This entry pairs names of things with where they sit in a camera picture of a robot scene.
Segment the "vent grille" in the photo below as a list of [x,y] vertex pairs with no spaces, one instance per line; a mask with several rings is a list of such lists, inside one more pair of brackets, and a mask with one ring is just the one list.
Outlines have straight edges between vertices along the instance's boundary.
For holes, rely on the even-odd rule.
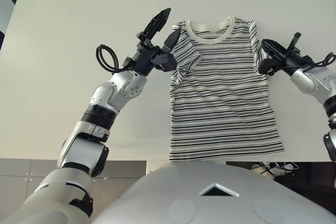
[[235,196],[239,197],[239,193],[222,186],[218,183],[212,183],[199,192],[200,196]]
[[206,192],[202,196],[232,196],[232,195],[215,187],[215,188],[210,189],[210,191]]

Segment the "white table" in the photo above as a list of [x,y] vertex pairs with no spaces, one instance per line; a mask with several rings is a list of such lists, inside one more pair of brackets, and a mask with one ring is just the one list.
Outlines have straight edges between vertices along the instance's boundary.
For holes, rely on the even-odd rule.
[[[149,20],[172,8],[153,42],[161,45],[183,19],[215,23],[229,15],[255,19],[260,38],[298,48],[315,61],[336,51],[335,0],[18,0],[0,52],[0,157],[55,159],[94,88],[110,78],[96,62],[99,44],[120,62],[133,56]],[[143,93],[121,111],[108,141],[109,159],[167,159],[170,74],[153,71]],[[270,104],[286,151],[240,161],[328,161],[327,116],[284,73],[270,78]]]

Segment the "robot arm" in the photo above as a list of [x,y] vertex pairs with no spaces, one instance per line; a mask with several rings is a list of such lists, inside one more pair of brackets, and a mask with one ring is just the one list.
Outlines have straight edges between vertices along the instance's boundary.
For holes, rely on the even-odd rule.
[[290,75],[290,80],[304,93],[311,95],[320,102],[329,118],[329,133],[323,141],[330,159],[336,162],[336,73],[327,68],[336,60],[336,55],[329,53],[326,58],[315,63],[309,56],[301,56],[295,47],[301,34],[296,33],[286,49],[276,41],[264,39],[263,50],[270,59],[263,60],[259,65],[259,73],[273,75],[283,70]]
[[[170,8],[156,15],[140,39],[137,52],[119,69],[113,50],[105,45],[97,48],[102,67],[113,73],[112,78],[95,90],[83,117],[63,143],[57,161],[58,169],[51,172],[19,210],[0,221],[1,224],[83,224],[89,223],[93,211],[91,178],[99,175],[105,165],[109,149],[104,145],[113,121],[128,101],[137,97],[146,84],[146,76],[153,68],[162,71],[176,69],[170,51],[176,45],[180,30],[171,33],[162,48],[151,39],[166,23]],[[107,64],[102,49],[113,57],[114,67]]]

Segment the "t-shirt sleeve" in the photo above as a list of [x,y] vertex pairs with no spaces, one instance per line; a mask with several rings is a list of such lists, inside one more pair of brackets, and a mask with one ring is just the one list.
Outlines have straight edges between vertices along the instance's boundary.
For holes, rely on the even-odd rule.
[[[173,25],[173,31],[179,28],[179,25]],[[177,68],[172,72],[172,80],[180,84],[187,72],[191,72],[199,63],[201,55],[195,50],[185,31],[181,30],[180,38],[171,51],[177,62]]]
[[261,46],[261,41],[258,39],[257,35],[257,24],[254,20],[251,20],[249,23],[250,37],[251,37],[251,45],[252,51],[254,55],[254,60],[256,66],[259,67],[262,60],[268,59],[268,54],[263,50]]

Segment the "black wires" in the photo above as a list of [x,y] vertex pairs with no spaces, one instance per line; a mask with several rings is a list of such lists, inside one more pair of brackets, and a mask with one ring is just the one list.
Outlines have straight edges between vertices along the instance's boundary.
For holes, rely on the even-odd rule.
[[303,71],[306,72],[309,69],[312,68],[322,68],[322,67],[326,67],[330,64],[332,64],[334,61],[336,60],[336,55],[334,55],[332,52],[330,52],[324,60],[321,60],[319,62],[316,63],[311,63],[311,64],[307,64],[307,65],[301,65],[301,66],[284,66],[281,67],[280,69],[284,69],[284,68],[305,68]]
[[311,68],[322,68],[326,67],[330,64],[332,64],[336,60],[336,55],[334,55],[332,52],[330,52],[324,60],[321,60],[319,62],[313,63],[309,65],[309,69]]
[[[106,62],[106,60],[104,59],[104,56],[103,56],[103,53],[102,53],[103,50],[107,51],[111,55],[114,67],[109,65]],[[132,70],[131,68],[119,68],[119,62],[118,62],[118,57],[117,57],[116,53],[106,45],[100,45],[99,47],[97,47],[96,58],[97,58],[97,61],[98,61],[99,65],[103,69],[105,69],[106,71],[108,71],[110,73],[120,73],[120,72],[123,72],[123,71]]]

